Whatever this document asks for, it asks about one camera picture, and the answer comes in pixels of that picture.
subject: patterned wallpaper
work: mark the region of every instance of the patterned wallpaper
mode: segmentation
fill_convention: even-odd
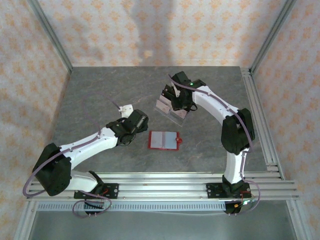
[[[299,0],[255,76],[288,179],[320,236],[320,1]]]
[[[68,73],[26,0],[0,1],[0,36],[0,239],[10,240]]]
[[[40,0],[78,67],[250,67],[284,2]]]

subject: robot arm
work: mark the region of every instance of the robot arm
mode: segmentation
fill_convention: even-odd
[[[51,143],[44,148],[33,172],[49,158],[63,152],[35,175],[49,196],[58,195],[64,190],[81,190],[95,195],[102,193],[104,183],[97,174],[73,169],[104,150],[128,145],[137,133],[148,129],[149,118],[141,110],[133,110],[132,105],[126,105],[120,107],[119,111],[122,118],[108,123],[95,134],[60,147]]]
[[[203,81],[199,79],[195,81],[189,80],[183,71],[175,74],[171,79],[180,85],[200,90],[199,92],[186,89],[174,83],[172,83],[172,86],[166,85],[162,91],[162,96],[170,100],[174,111],[185,110],[189,112],[192,110],[192,106],[199,105],[222,125],[221,142],[227,151],[226,170],[222,181],[228,184],[229,192],[232,192],[234,186],[238,186],[242,181],[240,176],[241,163],[242,158],[247,155],[249,142],[244,129],[230,110],[233,110],[241,117],[248,129],[251,140],[254,140],[255,133],[250,111],[246,108],[240,110],[230,105],[212,92]]]

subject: enclosure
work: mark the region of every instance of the enclosure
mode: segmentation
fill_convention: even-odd
[[[318,1],[4,0],[0,14],[1,239],[318,239]],[[181,71],[251,112],[244,175],[260,185],[261,202],[250,213],[201,206],[225,209],[209,201],[206,183],[221,182],[227,154],[221,123],[203,107],[182,126],[155,109],[168,75]],[[119,184],[113,208],[77,219],[62,208],[73,191],[26,199],[46,145],[96,133],[90,119],[101,128],[119,118],[105,96],[149,118],[128,146],[75,167]],[[179,150],[149,149],[149,131],[179,132]],[[28,191],[42,189],[34,180]],[[167,203],[185,208],[144,209]]]

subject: metal strip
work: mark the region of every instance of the metal strip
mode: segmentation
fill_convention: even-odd
[[[118,199],[120,201],[208,201],[206,183],[220,183],[222,173],[100,173],[105,183],[118,183]],[[253,179],[259,184],[262,200],[299,199],[299,192],[294,181],[283,181],[279,172],[245,173],[246,179]],[[258,195],[257,187],[250,185],[254,195]],[[43,187],[33,182],[29,193],[36,193]],[[46,192],[33,197],[36,201],[74,201],[74,191],[64,191],[50,197]],[[215,201],[231,201],[235,199],[220,198]]]
[[[263,58],[267,54],[270,46],[272,45],[273,41],[275,40],[275,38],[277,36],[277,33],[279,32],[282,25],[284,24],[287,16],[291,12],[291,9],[295,5],[296,1],[297,0],[287,0],[284,3],[283,8],[281,9],[276,21],[274,22],[268,36],[264,40],[264,42],[259,50],[259,53],[257,54],[257,56],[255,57],[255,59],[253,61],[253,64],[250,68],[250,72],[252,75],[254,75],[256,73],[260,63],[262,62]]]
[[[39,22],[41,23],[47,36],[51,40],[53,46],[57,50],[57,53],[59,54],[61,60],[63,61],[66,69],[68,70],[69,74],[71,74],[73,69],[72,63],[70,62],[70,59],[68,58],[64,48],[62,47],[54,29],[50,25],[43,9],[40,6],[40,3],[38,2],[38,0],[28,0],[28,2],[35,16],[38,18]]]
[[[75,201],[41,201],[38,205],[39,212],[71,212]],[[88,207],[85,204],[77,204],[75,210],[84,212],[95,210],[96,212],[103,211]],[[225,211],[226,204],[219,201],[119,201],[113,202],[108,211],[111,212],[185,212],[185,211]]]
[[[24,206],[23,215],[20,218],[18,229],[15,232],[14,240],[29,239],[34,219],[36,217],[36,210],[38,208],[37,201],[30,201]]]
[[[312,236],[301,200],[287,200],[290,218],[298,240],[315,240]]]
[[[277,154],[273,138],[271,137],[271,133],[265,117],[266,115],[262,108],[253,76],[243,75],[243,81],[248,94],[253,119],[257,127],[264,159],[267,164],[277,164],[281,178],[285,179],[282,167],[279,163],[279,156]]]

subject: purple cable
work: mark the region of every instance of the purple cable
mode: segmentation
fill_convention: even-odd
[[[106,207],[103,211],[98,212],[98,213],[95,213],[95,214],[94,214],[95,216],[104,214],[104,213],[111,207],[111,205],[112,205],[112,201],[111,201],[109,198],[105,197],[105,196],[95,195],[95,194],[92,194],[92,193],[89,193],[89,192],[86,192],[86,191],[81,191],[81,190],[80,190],[79,192],[81,192],[81,193],[83,193],[83,194],[86,194],[86,195],[88,195],[88,196],[92,196],[92,197],[100,198],[100,199],[106,199],[106,200],[109,201],[109,203],[110,203],[109,206]],[[72,213],[73,213],[77,218],[85,219],[85,218],[90,218],[91,214],[89,214],[89,215],[79,215],[79,214],[77,214],[76,211],[75,211],[75,207],[76,207],[76,205],[77,205],[78,203],[99,204],[100,202],[99,202],[99,201],[89,201],[89,200],[79,200],[79,201],[77,201],[77,202],[73,205],[73,207],[72,207]]]
[[[216,97],[215,95],[212,95],[211,93],[206,92],[206,91],[203,91],[203,90],[199,90],[199,89],[197,89],[197,88],[193,88],[193,87],[184,86],[184,85],[182,85],[182,84],[179,84],[179,83],[177,83],[176,81],[174,81],[169,74],[168,74],[168,76],[169,76],[170,80],[171,80],[175,85],[177,85],[177,86],[179,86],[179,87],[181,87],[181,88],[188,89],[188,90],[192,90],[192,91],[195,91],[195,92],[199,92],[199,93],[202,93],[202,94],[205,94],[205,95],[207,95],[207,96],[210,96],[210,97],[214,98],[214,99],[217,100],[220,104],[222,104],[222,105],[226,108],[227,111],[230,111],[230,112],[231,112],[233,115],[235,115],[235,117],[239,120],[241,126],[242,126],[243,129],[244,129],[245,135],[246,135],[246,137],[247,137],[247,139],[248,139],[249,146],[250,146],[249,149],[248,149],[248,151],[243,151],[243,152],[242,152],[242,159],[241,159],[241,166],[240,166],[240,177],[241,177],[241,179],[242,179],[243,182],[248,183],[248,184],[250,184],[250,183],[251,183],[251,184],[254,184],[254,185],[257,187],[257,190],[258,190],[258,199],[257,199],[257,201],[256,201],[256,204],[255,204],[252,208],[250,208],[250,209],[248,209],[248,210],[246,210],[246,211],[244,211],[244,212],[239,212],[239,213],[234,213],[234,214],[229,214],[229,215],[235,215],[235,216],[236,216],[236,215],[241,215],[241,214],[244,214],[244,213],[251,212],[253,209],[255,209],[255,208],[257,207],[257,205],[258,205],[259,202],[260,202],[261,190],[260,190],[259,185],[258,185],[256,182],[251,181],[251,180],[245,180],[245,178],[244,178],[244,169],[245,169],[245,161],[246,161],[246,159],[245,159],[245,154],[251,153],[251,152],[252,152],[252,149],[253,149],[253,147],[254,147],[254,146],[253,146],[253,143],[252,143],[252,141],[251,141],[251,137],[250,137],[250,135],[249,135],[248,129],[247,129],[244,121],[242,121],[241,117],[240,117],[234,110],[232,110],[231,108],[229,108],[229,106],[228,106],[227,104],[225,104],[221,99],[219,99],[219,98]]]
[[[97,92],[96,94],[102,95],[102,96],[106,97],[108,100],[110,100],[110,101],[120,110],[119,105],[116,104],[116,102],[115,102],[112,98],[106,96],[106,95],[103,94],[102,92]],[[68,153],[68,152],[72,152],[73,150],[76,150],[76,149],[78,149],[78,148],[82,148],[82,147],[84,147],[84,146],[86,146],[86,145],[88,145],[88,144],[93,143],[95,140],[97,140],[97,139],[100,137],[101,129],[100,129],[99,124],[98,124],[92,117],[90,117],[90,115],[88,114],[88,112],[86,111],[86,108],[85,108],[85,100],[86,100],[88,97],[92,96],[92,95],[93,95],[93,94],[88,94],[87,96],[85,96],[85,97],[82,99],[82,105],[81,105],[81,106],[82,106],[82,110],[83,110],[85,116],[86,116],[92,123],[94,123],[94,124],[96,125],[96,127],[97,127],[97,129],[98,129],[98,134],[97,134],[93,139],[91,139],[91,140],[89,140],[89,141],[87,141],[87,142],[84,142],[84,143],[82,143],[82,144],[79,144],[79,145],[73,146],[73,147],[71,147],[71,148],[65,149],[65,150],[63,150],[63,151],[61,151],[61,152],[58,152],[57,154],[55,154],[55,155],[53,155],[52,157],[50,157],[48,160],[44,161],[40,166],[38,166],[38,167],[32,172],[31,176],[27,179],[27,181],[25,182],[25,184],[24,184],[24,186],[23,186],[22,193],[23,193],[23,195],[24,195],[25,197],[27,197],[27,198],[32,198],[32,197],[35,197],[35,196],[37,196],[37,195],[39,195],[39,194],[42,194],[42,193],[44,193],[44,192],[46,191],[46,190],[41,190],[41,191],[36,192],[36,193],[33,193],[33,194],[28,194],[28,193],[27,193],[27,188],[29,187],[31,181],[35,178],[36,174],[37,174],[45,165],[47,165],[48,163],[50,163],[51,161],[53,161],[55,158],[57,158],[58,156],[60,156],[60,155],[62,155],[62,154],[65,154],[65,153]],[[85,191],[80,191],[80,192],[82,192],[83,194],[86,194],[86,195],[95,197],[95,198],[106,199],[106,200],[108,200],[108,201],[110,202],[110,205],[109,205],[105,210],[101,211],[100,213],[97,213],[96,215],[100,215],[100,214],[102,214],[102,213],[105,213],[105,212],[111,207],[111,204],[112,204],[111,200],[110,200],[109,198],[105,197],[105,196],[99,196],[99,195],[95,195],[95,194],[92,194],[92,193],[89,193],[89,192],[85,192]],[[75,211],[74,211],[76,204],[78,204],[78,203],[80,203],[80,202],[85,202],[85,203],[97,203],[97,202],[95,202],[95,201],[88,201],[88,200],[80,200],[80,201],[77,201],[77,202],[73,205],[73,207],[72,207],[72,212],[73,212],[73,214],[75,214],[75,215],[76,215],[77,217],[79,217],[79,218],[86,218],[87,216],[78,215],[78,214],[76,214]]]

